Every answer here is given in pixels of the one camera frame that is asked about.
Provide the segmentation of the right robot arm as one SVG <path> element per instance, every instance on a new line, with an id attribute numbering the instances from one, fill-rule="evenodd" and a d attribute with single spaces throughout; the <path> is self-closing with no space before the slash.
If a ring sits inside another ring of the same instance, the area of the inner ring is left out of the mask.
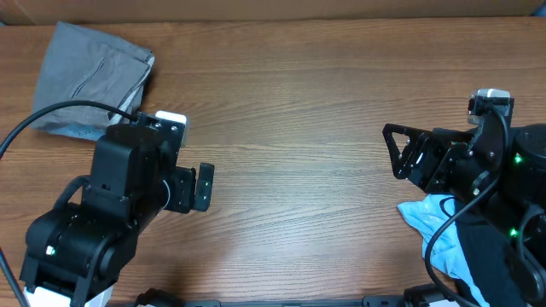
<path id="1" fill-rule="evenodd" d="M 514 99 L 481 90 L 467 131 L 388 124 L 392 172 L 426 198 L 405 202 L 433 291 L 460 306 L 545 303 L 545 127 L 512 127 Z"/>

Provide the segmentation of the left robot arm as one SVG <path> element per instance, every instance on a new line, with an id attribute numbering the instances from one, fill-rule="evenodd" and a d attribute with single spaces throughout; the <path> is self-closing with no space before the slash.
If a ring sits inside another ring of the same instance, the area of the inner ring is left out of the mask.
<path id="1" fill-rule="evenodd" d="M 90 174 L 74 178 L 26 232 L 20 278 L 31 306 L 104 306 L 140 234 L 162 211 L 207 211 L 214 166 L 177 166 L 186 116 L 139 113 L 107 127 Z"/>

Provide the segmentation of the grey cotton shorts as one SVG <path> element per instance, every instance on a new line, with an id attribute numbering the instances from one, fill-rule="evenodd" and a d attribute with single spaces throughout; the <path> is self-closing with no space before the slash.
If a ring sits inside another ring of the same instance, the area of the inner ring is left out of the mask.
<path id="1" fill-rule="evenodd" d="M 155 56 L 105 32 L 58 22 L 38 77 L 32 111 L 63 101 L 96 101 L 131 113 L 142 103 Z M 123 119 L 96 107 L 66 107 L 31 124 L 35 130 L 91 141 Z"/>

